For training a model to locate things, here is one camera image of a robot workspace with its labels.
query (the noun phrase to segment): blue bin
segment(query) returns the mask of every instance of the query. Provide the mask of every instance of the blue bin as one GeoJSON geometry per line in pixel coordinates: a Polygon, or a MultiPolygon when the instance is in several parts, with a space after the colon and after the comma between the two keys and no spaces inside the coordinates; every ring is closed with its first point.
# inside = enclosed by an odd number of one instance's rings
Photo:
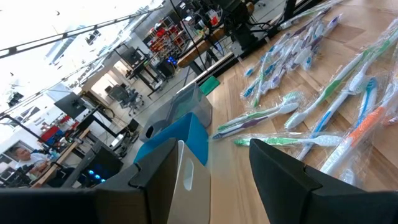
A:
{"type": "Polygon", "coordinates": [[[206,129],[199,122],[199,119],[193,113],[188,113],[141,146],[134,162],[152,152],[169,138],[176,138],[183,140],[205,166],[208,158],[208,137],[206,129]]]}

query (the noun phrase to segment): green toothbrush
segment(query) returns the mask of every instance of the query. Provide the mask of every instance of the green toothbrush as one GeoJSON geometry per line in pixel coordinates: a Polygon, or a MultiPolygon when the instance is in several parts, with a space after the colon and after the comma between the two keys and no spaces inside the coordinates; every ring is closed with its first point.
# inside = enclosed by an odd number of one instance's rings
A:
{"type": "Polygon", "coordinates": [[[341,72],[336,76],[336,78],[325,88],[322,94],[317,98],[315,102],[311,104],[305,111],[301,113],[294,113],[285,123],[286,129],[291,129],[299,125],[301,122],[305,120],[305,118],[315,110],[315,108],[322,102],[324,102],[329,96],[333,94],[333,92],[337,89],[337,87],[341,84],[341,82],[352,73],[354,68],[358,64],[360,64],[364,58],[366,58],[370,52],[372,52],[374,47],[370,47],[364,50],[362,53],[357,55],[349,64],[347,64],[341,72]]]}
{"type": "Polygon", "coordinates": [[[293,91],[291,93],[286,94],[282,98],[282,103],[279,106],[276,106],[276,107],[273,107],[273,108],[270,108],[270,109],[267,109],[267,110],[264,110],[264,111],[259,111],[259,112],[255,112],[255,113],[252,113],[252,114],[243,115],[243,116],[240,116],[238,118],[232,119],[231,121],[228,121],[227,123],[219,126],[217,128],[217,130],[218,131],[222,131],[222,130],[224,130],[226,128],[229,128],[229,127],[231,127],[231,126],[233,126],[235,124],[243,123],[243,122],[245,122],[247,120],[254,119],[254,118],[259,118],[259,117],[265,116],[265,115],[267,115],[269,113],[273,113],[273,112],[277,111],[280,107],[282,107],[282,106],[284,106],[284,105],[286,105],[288,103],[294,103],[294,102],[299,101],[301,99],[301,97],[302,97],[302,94],[301,94],[300,91],[293,91]]]}
{"type": "MultiPolygon", "coordinates": [[[[248,146],[250,145],[250,140],[252,138],[242,138],[234,140],[234,143],[239,146],[248,146]]],[[[258,138],[259,140],[274,146],[288,146],[292,144],[317,144],[319,146],[337,146],[342,140],[342,137],[339,136],[331,136],[331,135],[322,135],[316,138],[310,139],[295,139],[295,138],[258,138]]]]}

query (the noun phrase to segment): man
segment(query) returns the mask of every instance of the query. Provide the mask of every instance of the man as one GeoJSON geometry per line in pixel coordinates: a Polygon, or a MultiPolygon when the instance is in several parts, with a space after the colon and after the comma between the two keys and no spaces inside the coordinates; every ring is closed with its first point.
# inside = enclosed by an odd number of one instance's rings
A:
{"type": "MultiPolygon", "coordinates": [[[[36,177],[38,177],[49,166],[49,160],[45,154],[30,153],[29,150],[24,149],[23,147],[13,147],[11,152],[13,152],[19,159],[16,168],[18,169],[23,166],[34,165],[29,172],[36,177]]],[[[51,187],[61,187],[66,178],[73,172],[74,169],[75,168],[70,167],[62,169],[62,171],[57,170],[55,177],[50,179],[47,184],[49,184],[51,187]]],[[[78,181],[82,184],[85,182],[85,178],[83,176],[79,176],[78,181]]]]}
{"type": "Polygon", "coordinates": [[[23,147],[15,147],[11,149],[11,151],[13,151],[13,153],[19,159],[19,162],[16,165],[16,169],[23,166],[34,165],[34,167],[29,172],[35,176],[39,176],[40,173],[49,166],[49,160],[44,154],[31,154],[29,150],[24,149],[23,147]]]}

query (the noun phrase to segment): desk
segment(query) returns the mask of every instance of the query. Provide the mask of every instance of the desk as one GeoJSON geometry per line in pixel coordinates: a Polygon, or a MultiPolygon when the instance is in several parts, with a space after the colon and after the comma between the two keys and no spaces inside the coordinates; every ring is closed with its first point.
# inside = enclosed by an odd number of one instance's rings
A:
{"type": "MultiPolygon", "coordinates": [[[[322,50],[314,61],[313,68],[309,72],[298,68],[285,75],[278,89],[270,91],[261,98],[261,104],[266,105],[276,101],[278,97],[293,90],[302,90],[307,96],[320,91],[340,65],[346,65],[360,51],[361,46],[373,43],[390,22],[398,17],[398,1],[343,1],[331,10],[324,20],[330,21],[342,12],[343,20],[322,42],[322,50]]],[[[272,43],[275,43],[283,33],[275,36],[272,43]]],[[[253,53],[244,60],[244,64],[257,62],[268,48],[269,45],[253,53]]],[[[378,68],[372,65],[368,75],[377,71],[378,68]]],[[[238,64],[230,68],[218,78],[220,86],[208,95],[213,105],[213,122],[209,127],[209,133],[214,133],[217,126],[245,112],[245,105],[239,93],[252,82],[254,77],[245,79],[242,73],[238,64]]],[[[308,131],[334,98],[331,97],[328,102],[319,106],[304,123],[298,126],[297,131],[308,131]]],[[[360,102],[361,96],[347,99],[330,120],[327,131],[346,131],[357,118],[357,105],[360,102]]],[[[282,131],[290,115],[276,117],[272,121],[266,121],[243,131],[242,134],[282,131]]],[[[395,147],[397,135],[398,125],[389,126],[376,133],[363,183],[364,190],[398,189],[398,151],[395,147]]],[[[313,149],[304,162],[319,169],[320,157],[325,156],[313,149]]],[[[211,142],[208,168],[211,172],[211,224],[268,223],[267,214],[252,177],[248,147],[236,147],[228,139],[211,142]]]]}
{"type": "MultiPolygon", "coordinates": [[[[83,133],[80,134],[79,138],[82,139],[84,138],[88,133],[90,132],[90,129],[87,128],[83,131],[83,133]]],[[[63,161],[67,159],[67,157],[70,155],[72,150],[74,150],[78,146],[78,143],[75,141],[73,142],[68,148],[66,148],[63,152],[61,152],[61,156],[57,159],[57,163],[61,164],[63,161]]],[[[39,177],[38,180],[31,186],[31,187],[41,187],[43,184],[51,177],[51,175],[57,171],[57,166],[51,166],[47,172],[42,174],[41,177],[39,177]]]]}
{"type": "MultiPolygon", "coordinates": [[[[252,14],[254,11],[253,3],[249,2],[246,4],[248,7],[249,14],[252,14]]],[[[216,42],[225,36],[224,26],[222,25],[220,28],[213,31],[213,33],[209,36],[211,42],[216,42]]],[[[209,40],[203,40],[202,38],[194,39],[195,43],[197,44],[197,48],[199,52],[202,54],[212,47],[212,44],[209,40]]],[[[203,70],[196,64],[195,59],[199,57],[198,51],[196,48],[191,47],[187,52],[183,54],[180,60],[178,60],[177,65],[181,68],[185,68],[188,65],[191,66],[192,70],[197,73],[197,75],[201,74],[203,70]]]]}

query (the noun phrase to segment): workbench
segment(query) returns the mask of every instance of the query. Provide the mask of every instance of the workbench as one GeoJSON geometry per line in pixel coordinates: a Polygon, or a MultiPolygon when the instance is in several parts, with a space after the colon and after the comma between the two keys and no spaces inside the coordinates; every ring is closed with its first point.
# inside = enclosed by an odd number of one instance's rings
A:
{"type": "MultiPolygon", "coordinates": [[[[88,133],[90,132],[89,128],[86,128],[80,135],[79,139],[83,139],[88,133]]],[[[70,146],[68,146],[65,150],[61,152],[60,157],[57,159],[57,163],[63,163],[68,156],[72,153],[72,151],[78,146],[79,144],[75,141],[70,146]]],[[[32,188],[41,187],[43,186],[46,181],[57,171],[57,166],[52,165],[47,171],[45,171],[39,179],[35,181],[35,183],[31,186],[32,188]]]]}
{"type": "MultiPolygon", "coordinates": [[[[343,19],[321,43],[320,53],[314,60],[312,69],[306,72],[298,68],[284,75],[279,88],[262,96],[260,105],[273,106],[273,102],[280,102],[280,97],[294,90],[303,91],[307,98],[314,97],[317,92],[320,93],[341,66],[345,66],[354,58],[362,46],[373,43],[393,19],[398,17],[398,1],[347,0],[335,6],[323,19],[330,21],[340,13],[344,13],[343,19]]],[[[271,40],[272,44],[286,31],[295,31],[299,27],[300,24],[280,32],[271,40]]],[[[255,64],[270,47],[266,45],[245,58],[244,64],[255,64]]],[[[390,50],[385,55],[391,56],[391,52],[390,50]]],[[[368,70],[368,75],[390,70],[391,65],[385,61],[376,61],[368,70]]],[[[218,77],[221,84],[207,96],[213,105],[213,121],[208,128],[210,134],[215,133],[219,125],[247,110],[246,103],[240,99],[239,94],[254,78],[255,75],[248,79],[244,78],[240,64],[236,64],[218,77]]],[[[322,103],[295,131],[310,131],[335,99],[336,94],[322,103]]],[[[361,95],[349,97],[331,118],[326,131],[346,132],[358,118],[361,100],[361,95]]],[[[284,132],[284,123],[290,116],[291,114],[278,116],[240,134],[284,132]]],[[[365,175],[360,186],[362,189],[367,191],[398,189],[396,136],[398,136],[398,124],[375,132],[369,163],[364,164],[365,175]]],[[[319,169],[333,149],[326,151],[315,147],[307,155],[304,163],[319,169]]],[[[252,176],[248,147],[235,146],[228,138],[210,141],[208,168],[211,172],[211,224],[268,223],[266,211],[252,176]]]]}

